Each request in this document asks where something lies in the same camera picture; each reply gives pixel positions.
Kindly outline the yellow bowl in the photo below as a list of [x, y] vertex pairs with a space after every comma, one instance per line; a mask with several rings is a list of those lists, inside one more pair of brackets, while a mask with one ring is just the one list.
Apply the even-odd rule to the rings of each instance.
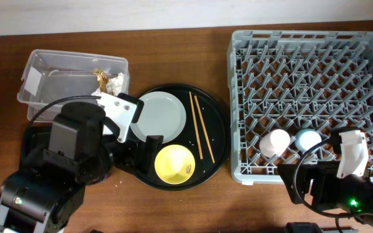
[[155, 157], [154, 169], [166, 184], [182, 184], [195, 172], [196, 161], [192, 152], [181, 145], [172, 144], [161, 149]]

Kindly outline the grey plate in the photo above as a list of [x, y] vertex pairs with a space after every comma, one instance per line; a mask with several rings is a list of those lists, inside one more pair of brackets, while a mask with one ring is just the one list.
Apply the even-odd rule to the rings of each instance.
[[173, 94], [153, 91], [140, 97], [144, 107], [136, 123], [131, 124], [134, 135], [146, 141], [147, 136], [163, 136], [163, 144], [182, 132], [187, 114], [184, 105]]

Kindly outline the blue cup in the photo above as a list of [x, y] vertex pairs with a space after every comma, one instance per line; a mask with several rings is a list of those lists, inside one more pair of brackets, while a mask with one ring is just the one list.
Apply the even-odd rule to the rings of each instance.
[[303, 153], [322, 141], [319, 133], [313, 129], [302, 129], [296, 134], [295, 138], [295, 146]]

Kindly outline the pink cup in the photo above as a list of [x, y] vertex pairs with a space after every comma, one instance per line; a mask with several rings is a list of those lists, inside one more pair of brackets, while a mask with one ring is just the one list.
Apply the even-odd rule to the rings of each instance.
[[282, 155], [290, 144], [290, 135], [283, 129], [274, 129], [260, 141], [259, 147], [265, 157]]

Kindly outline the white tissue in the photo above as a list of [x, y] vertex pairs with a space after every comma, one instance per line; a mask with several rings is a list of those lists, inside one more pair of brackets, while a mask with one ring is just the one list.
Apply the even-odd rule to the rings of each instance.
[[[108, 78], [108, 89], [111, 92], [110, 95], [117, 96], [121, 91], [124, 83], [124, 75], [119, 73], [118, 76], [114, 78]], [[101, 91], [99, 87], [92, 93], [92, 95], [100, 95]]]

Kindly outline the gold brown snack wrapper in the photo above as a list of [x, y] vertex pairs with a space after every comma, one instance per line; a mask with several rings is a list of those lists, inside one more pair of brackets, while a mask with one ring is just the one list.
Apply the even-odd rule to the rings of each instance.
[[99, 89], [102, 93], [110, 94], [111, 92], [108, 89], [108, 77], [106, 76], [105, 72], [102, 69], [94, 68], [93, 74], [97, 78]]

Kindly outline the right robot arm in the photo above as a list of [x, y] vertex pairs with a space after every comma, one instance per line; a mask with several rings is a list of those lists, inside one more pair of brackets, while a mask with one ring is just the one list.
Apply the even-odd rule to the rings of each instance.
[[[325, 145], [339, 161], [304, 164], [308, 155]], [[368, 162], [365, 134], [359, 128], [337, 128], [329, 138], [312, 146], [296, 164], [281, 164], [282, 178], [292, 203], [338, 222], [354, 218], [373, 227], [373, 182], [364, 176]]]

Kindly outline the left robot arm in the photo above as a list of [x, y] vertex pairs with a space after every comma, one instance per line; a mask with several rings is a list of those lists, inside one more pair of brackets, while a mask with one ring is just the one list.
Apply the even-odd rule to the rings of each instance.
[[62, 107], [49, 140], [36, 144], [1, 187], [0, 232], [63, 232], [82, 205], [86, 186], [104, 180], [114, 166], [147, 169], [163, 143], [163, 136], [154, 135], [142, 146], [121, 144], [103, 138], [105, 126], [118, 137], [119, 127], [101, 107], [87, 102]]

